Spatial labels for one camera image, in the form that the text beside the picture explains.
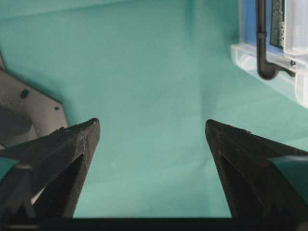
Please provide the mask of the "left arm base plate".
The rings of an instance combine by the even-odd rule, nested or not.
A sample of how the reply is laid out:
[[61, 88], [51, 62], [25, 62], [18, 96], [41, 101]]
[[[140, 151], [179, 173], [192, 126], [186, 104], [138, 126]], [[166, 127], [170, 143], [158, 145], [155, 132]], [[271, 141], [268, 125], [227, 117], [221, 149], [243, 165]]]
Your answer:
[[68, 127], [63, 105], [11, 75], [0, 61], [0, 148]]

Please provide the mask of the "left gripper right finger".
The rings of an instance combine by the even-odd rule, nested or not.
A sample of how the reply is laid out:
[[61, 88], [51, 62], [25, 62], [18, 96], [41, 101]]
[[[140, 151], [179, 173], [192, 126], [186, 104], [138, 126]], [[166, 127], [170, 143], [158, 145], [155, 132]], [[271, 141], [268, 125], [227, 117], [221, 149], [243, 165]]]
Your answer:
[[205, 137], [234, 218], [288, 216], [307, 219], [300, 180], [308, 153], [209, 119]]

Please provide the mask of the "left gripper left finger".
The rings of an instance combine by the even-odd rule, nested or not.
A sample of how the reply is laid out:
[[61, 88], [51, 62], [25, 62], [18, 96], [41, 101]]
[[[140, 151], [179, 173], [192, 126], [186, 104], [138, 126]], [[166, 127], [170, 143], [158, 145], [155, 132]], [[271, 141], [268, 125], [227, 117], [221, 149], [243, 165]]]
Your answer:
[[0, 180], [0, 217], [71, 218], [100, 139], [93, 118], [0, 152], [15, 161]]

